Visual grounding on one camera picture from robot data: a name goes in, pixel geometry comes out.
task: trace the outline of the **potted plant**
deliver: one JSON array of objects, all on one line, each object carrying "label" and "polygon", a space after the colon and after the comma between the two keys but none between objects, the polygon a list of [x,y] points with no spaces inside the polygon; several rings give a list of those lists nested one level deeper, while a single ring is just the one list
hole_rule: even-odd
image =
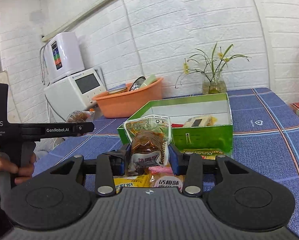
[{"label": "potted plant", "polygon": [[[227,63],[230,62],[234,58],[242,57],[249,61],[249,57],[245,55],[235,54],[229,57],[226,57],[229,53],[230,49],[234,46],[233,44],[229,45],[229,47],[222,53],[222,47],[220,47],[220,52],[217,53],[217,57],[215,57],[217,43],[215,44],[211,57],[202,51],[201,49],[196,49],[199,52],[190,56],[188,59],[185,59],[185,63],[183,64],[183,73],[179,75],[175,88],[177,89],[177,82],[181,76],[186,77],[187,75],[193,73],[200,73],[203,75],[203,83],[202,83],[202,93],[206,94],[217,94],[217,93],[226,93],[227,88],[222,77],[222,71],[224,66],[227,66]],[[190,68],[188,65],[189,61],[195,62],[197,68]]]}]

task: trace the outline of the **open box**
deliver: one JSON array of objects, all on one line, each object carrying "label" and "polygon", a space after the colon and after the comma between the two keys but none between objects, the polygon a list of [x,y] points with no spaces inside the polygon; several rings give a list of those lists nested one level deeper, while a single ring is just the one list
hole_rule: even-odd
[{"label": "open box", "polygon": [[[179,150],[219,148],[229,155],[232,152],[233,120],[227,93],[150,101],[128,120],[149,114],[167,115],[176,124],[210,114],[217,118],[213,126],[172,128],[172,143]],[[129,143],[123,125],[117,130],[123,144]]]}]

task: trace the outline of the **metal screw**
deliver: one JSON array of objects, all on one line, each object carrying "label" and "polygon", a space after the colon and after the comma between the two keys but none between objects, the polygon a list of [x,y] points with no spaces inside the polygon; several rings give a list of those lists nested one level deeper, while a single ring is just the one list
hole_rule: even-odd
[{"label": "metal screw", "polygon": [[101,186],[97,189],[97,191],[101,194],[108,194],[113,191],[113,188],[110,186]]},{"label": "metal screw", "polygon": [[201,189],[197,186],[188,186],[188,187],[185,188],[185,191],[188,194],[197,194],[201,191]]}]

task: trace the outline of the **yellow flower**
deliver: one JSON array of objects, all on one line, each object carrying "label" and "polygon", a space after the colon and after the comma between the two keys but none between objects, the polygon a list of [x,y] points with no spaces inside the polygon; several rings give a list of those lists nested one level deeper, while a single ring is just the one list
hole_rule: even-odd
[{"label": "yellow flower", "polygon": [[189,68],[189,66],[187,65],[187,63],[186,62],[183,63],[183,71],[184,71],[185,75],[189,74],[188,68]]},{"label": "yellow flower", "polygon": [[223,58],[224,58],[224,54],[223,54],[223,53],[220,53],[220,52],[219,52],[219,53],[217,53],[217,55],[219,56],[220,59],[223,59]]}]

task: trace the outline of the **green box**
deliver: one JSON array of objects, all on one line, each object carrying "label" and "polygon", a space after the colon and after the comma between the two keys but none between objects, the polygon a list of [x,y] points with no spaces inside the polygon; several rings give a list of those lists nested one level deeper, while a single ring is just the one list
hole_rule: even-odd
[{"label": "green box", "polygon": [[[211,114],[217,118],[214,126],[172,128],[172,143],[179,150],[219,148],[227,154],[232,152],[233,120],[227,93],[150,101],[128,120],[150,114],[167,115],[177,124]],[[123,125],[117,130],[123,144],[129,143]]]}]

